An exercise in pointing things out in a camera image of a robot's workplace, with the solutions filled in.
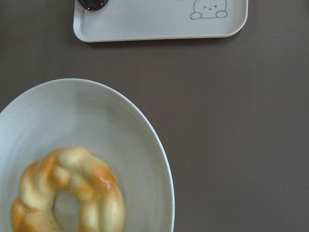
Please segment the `white oval plate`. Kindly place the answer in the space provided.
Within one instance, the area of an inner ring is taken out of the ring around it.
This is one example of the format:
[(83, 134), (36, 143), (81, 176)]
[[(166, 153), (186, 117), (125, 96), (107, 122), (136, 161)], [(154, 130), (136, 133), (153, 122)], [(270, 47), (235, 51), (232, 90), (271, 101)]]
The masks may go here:
[(59, 79), (31, 88), (1, 111), (1, 231), (11, 231), (10, 209), (26, 167), (70, 146), (84, 146), (110, 165), (126, 201), (127, 232), (174, 230), (169, 162), (147, 118), (108, 86)]

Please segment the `glazed twisted donut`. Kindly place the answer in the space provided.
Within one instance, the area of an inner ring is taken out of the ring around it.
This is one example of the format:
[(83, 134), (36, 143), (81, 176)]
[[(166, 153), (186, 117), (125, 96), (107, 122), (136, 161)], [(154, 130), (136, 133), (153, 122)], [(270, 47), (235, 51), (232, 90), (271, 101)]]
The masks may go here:
[(29, 165), (11, 208), (14, 232), (62, 232), (53, 213), (58, 191), (80, 203), (79, 232), (122, 232), (126, 206), (108, 164), (84, 147), (60, 148)]

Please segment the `cream rabbit tray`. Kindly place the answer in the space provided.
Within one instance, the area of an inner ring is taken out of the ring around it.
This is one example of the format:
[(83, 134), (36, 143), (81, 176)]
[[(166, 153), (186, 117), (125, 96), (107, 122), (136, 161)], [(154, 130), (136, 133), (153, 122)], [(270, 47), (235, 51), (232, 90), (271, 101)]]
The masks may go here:
[(75, 2), (73, 30), (87, 43), (224, 38), (246, 23), (247, 0), (110, 0), (98, 11)]

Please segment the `dark tea bottle on tray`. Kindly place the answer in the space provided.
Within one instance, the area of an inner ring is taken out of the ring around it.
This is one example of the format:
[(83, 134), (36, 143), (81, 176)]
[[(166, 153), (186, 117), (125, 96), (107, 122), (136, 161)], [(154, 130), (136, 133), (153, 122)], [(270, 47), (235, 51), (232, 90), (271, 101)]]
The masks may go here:
[(108, 0), (78, 0), (78, 2), (88, 11), (97, 11), (105, 7)]

